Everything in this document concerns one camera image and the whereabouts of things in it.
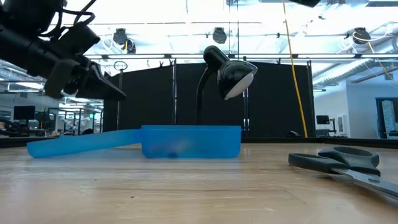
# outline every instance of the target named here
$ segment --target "wooden tabletop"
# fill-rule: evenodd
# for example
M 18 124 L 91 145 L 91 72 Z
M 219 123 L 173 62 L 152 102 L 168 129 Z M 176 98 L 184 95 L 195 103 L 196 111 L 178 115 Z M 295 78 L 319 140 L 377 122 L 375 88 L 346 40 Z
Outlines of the wooden tabletop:
M 145 159 L 139 147 L 33 159 L 0 149 L 1 223 L 398 223 L 398 206 L 349 180 L 291 167 L 321 144 L 243 144 L 238 159 Z M 398 182 L 398 150 L 379 153 Z

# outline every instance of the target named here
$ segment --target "black scissor handle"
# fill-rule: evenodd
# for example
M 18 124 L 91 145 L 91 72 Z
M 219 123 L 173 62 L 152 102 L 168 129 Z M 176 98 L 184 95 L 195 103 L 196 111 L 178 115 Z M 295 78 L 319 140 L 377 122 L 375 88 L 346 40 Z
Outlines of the black scissor handle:
M 348 166 L 344 163 L 338 162 L 334 159 L 329 159 L 322 156 L 301 154 L 301 153 L 290 153 L 289 164 L 297 166 L 303 169 L 310 169 L 327 174 L 338 174 L 332 171 L 335 169 L 347 169 Z
M 376 169 L 380 158 L 373 152 L 353 147 L 336 146 L 322 149 L 318 152 L 318 155 L 347 164 L 349 169 L 356 172 L 380 176 L 380 171 Z

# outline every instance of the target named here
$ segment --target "ceiling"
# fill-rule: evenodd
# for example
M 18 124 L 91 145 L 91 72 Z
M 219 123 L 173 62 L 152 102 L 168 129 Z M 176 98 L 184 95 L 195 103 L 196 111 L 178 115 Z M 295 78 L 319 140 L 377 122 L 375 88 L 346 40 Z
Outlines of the ceiling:
M 88 0 L 69 0 L 67 9 L 79 11 L 87 2 Z M 112 41 L 117 28 L 126 29 L 136 45 L 137 54 L 142 55 L 140 59 L 126 60 L 129 66 L 127 70 L 158 67 L 159 62 L 168 64 L 168 59 L 153 58 L 151 54 L 201 54 L 209 45 L 216 45 L 227 54 L 236 55 L 289 53 L 284 9 L 280 1 L 242 0 L 230 6 L 226 2 L 227 0 L 97 1 L 89 9 L 96 15 L 90 27 L 102 41 L 86 54 L 125 54 L 121 46 Z M 398 1 L 383 1 L 392 6 L 378 7 L 380 4 L 376 0 L 325 0 L 314 8 L 286 2 L 286 19 L 293 54 L 372 53 L 368 44 L 358 45 L 352 37 L 345 38 L 356 27 L 365 27 L 371 38 L 376 39 L 371 42 L 376 52 L 379 52 L 378 46 L 398 34 Z M 63 24 L 70 25 L 74 19 L 74 16 L 64 15 Z M 222 27 L 226 32 L 228 38 L 225 44 L 217 44 L 213 40 L 211 35 L 216 27 Z M 118 73 L 113 68 L 114 60 L 93 60 L 102 64 L 104 71 L 112 75 Z M 191 59 L 177 60 L 177 63 L 188 62 L 201 60 L 197 55 Z M 333 58 L 322 62 L 314 60 L 313 74 L 318 76 L 326 72 L 333 73 L 333 67 L 341 63 L 341 60 Z M 350 63 L 351 61 L 343 62 L 343 65 L 349 66 Z M 366 76 L 370 73 L 364 70 L 356 75 Z

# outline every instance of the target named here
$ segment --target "black curtain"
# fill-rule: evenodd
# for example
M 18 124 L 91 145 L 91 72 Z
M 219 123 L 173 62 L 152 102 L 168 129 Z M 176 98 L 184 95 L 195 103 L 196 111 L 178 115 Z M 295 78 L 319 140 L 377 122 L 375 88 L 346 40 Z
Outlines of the black curtain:
M 172 66 L 124 73 L 122 90 L 127 100 L 121 102 L 120 129 L 139 129 L 145 124 L 172 124 L 172 88 Z M 104 131 L 116 129 L 117 104 L 104 102 Z
M 177 64 L 177 124 L 195 124 L 196 92 L 206 64 Z M 203 125 L 243 125 L 242 95 L 224 100 L 220 97 L 217 75 L 212 75 L 203 92 Z
M 249 137 L 284 138 L 289 131 L 304 136 L 291 65 L 253 64 L 259 70 L 249 87 Z M 315 137 L 312 79 L 308 69 L 295 66 L 307 133 Z

